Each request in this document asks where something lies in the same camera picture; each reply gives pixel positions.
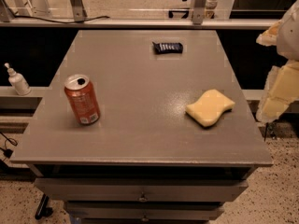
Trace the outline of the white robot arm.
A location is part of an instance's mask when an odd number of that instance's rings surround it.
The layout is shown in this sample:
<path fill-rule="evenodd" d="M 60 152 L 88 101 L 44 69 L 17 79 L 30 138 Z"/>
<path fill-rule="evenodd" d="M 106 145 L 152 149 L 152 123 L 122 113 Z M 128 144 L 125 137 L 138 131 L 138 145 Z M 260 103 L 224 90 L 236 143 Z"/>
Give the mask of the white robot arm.
<path fill-rule="evenodd" d="M 259 34 L 256 42 L 266 47 L 276 46 L 278 55 L 287 59 L 283 66 L 271 68 L 258 104 L 256 119 L 270 123 L 299 98 L 299 0 L 279 21 Z"/>

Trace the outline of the yellow foam-padded gripper finger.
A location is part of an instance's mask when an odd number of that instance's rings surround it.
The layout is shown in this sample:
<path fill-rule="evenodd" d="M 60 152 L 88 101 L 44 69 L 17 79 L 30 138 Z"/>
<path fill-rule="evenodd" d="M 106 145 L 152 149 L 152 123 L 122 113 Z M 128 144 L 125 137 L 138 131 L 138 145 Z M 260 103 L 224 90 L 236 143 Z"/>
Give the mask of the yellow foam-padded gripper finger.
<path fill-rule="evenodd" d="M 288 60 L 273 66 L 265 81 L 256 119 L 263 123 L 278 119 L 299 98 L 299 62 Z"/>

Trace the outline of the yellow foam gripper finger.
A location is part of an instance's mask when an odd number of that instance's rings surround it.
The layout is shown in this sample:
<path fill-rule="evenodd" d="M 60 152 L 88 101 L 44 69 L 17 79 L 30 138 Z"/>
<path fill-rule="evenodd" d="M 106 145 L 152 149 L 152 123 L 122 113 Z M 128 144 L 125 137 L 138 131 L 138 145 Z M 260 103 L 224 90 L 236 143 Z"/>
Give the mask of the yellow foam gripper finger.
<path fill-rule="evenodd" d="M 267 30 L 259 34 L 256 42 L 262 46 L 277 46 L 280 43 L 280 36 L 278 35 L 282 20 L 273 23 Z"/>

